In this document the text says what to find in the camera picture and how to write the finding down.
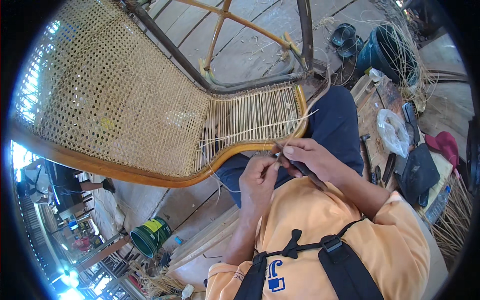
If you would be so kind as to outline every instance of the woven cane seat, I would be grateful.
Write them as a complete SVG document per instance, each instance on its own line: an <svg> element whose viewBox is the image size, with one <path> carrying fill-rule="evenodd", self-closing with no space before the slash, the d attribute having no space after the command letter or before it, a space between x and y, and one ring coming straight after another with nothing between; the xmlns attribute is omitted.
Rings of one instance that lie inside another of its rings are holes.
<svg viewBox="0 0 480 300"><path fill-rule="evenodd" d="M236 145L287 137L304 105L290 83L227 96L203 91L109 0L65 1L20 76L14 120L23 129L173 179L205 171Z"/></svg>

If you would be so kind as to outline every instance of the yellow shirt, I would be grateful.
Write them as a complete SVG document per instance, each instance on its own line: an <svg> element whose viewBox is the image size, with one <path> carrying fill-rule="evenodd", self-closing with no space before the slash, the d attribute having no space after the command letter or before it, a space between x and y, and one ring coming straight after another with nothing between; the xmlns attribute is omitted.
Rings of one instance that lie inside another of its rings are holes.
<svg viewBox="0 0 480 300"><path fill-rule="evenodd" d="M360 212L353 203L332 184L327 185L328 191L321 192L303 177L275 190L270 213L257 229L257 251L283 250L293 229L303 231L298 245L304 245L337 234L346 224L359 220ZM421 298L429 275L430 251L409 204L397 192L391 194L373 222L365 219L354 224L341 239L361 259L385 300ZM268 257L262 299L338 299L318 260L318 251L298 252L297 259ZM208 272L206 299L233 299L251 265L249 261L240 266L213 265ZM269 289L271 279L275 289Z"/></svg>

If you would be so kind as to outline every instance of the black bucket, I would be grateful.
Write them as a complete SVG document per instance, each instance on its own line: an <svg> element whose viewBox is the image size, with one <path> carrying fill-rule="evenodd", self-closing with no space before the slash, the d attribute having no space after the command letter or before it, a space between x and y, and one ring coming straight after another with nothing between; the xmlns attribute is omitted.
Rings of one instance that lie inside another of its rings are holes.
<svg viewBox="0 0 480 300"><path fill-rule="evenodd" d="M382 71L394 83L400 82L400 76L405 79L408 85L414 85L418 80L418 64L414 58L413 52L409 47L404 47L404 53L401 53L399 44L404 44L403 40L395 40L392 34L395 29L390 25L382 25L375 28L371 33L368 42L358 54L356 69L361 75L370 67ZM405 60L402 67L402 74L398 72L400 60Z"/></svg>

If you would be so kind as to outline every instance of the shoe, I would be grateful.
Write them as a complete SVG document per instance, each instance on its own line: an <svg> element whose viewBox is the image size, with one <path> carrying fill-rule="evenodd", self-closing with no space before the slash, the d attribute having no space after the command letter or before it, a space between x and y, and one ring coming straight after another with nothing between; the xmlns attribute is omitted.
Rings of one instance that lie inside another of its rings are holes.
<svg viewBox="0 0 480 300"><path fill-rule="evenodd" d="M113 181L110 178L105 178L103 181L103 188L109 191L112 194L115 194L115 187L113 186Z"/></svg>

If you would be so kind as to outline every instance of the rattan chair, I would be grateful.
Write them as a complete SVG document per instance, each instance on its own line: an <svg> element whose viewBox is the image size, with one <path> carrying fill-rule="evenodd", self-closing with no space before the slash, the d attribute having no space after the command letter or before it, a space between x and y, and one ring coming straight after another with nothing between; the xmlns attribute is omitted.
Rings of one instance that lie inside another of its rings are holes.
<svg viewBox="0 0 480 300"><path fill-rule="evenodd" d="M12 139L119 180L198 183L232 155L288 137L306 109L291 82L228 95L198 87L111 0L66 1L30 53Z"/></svg>

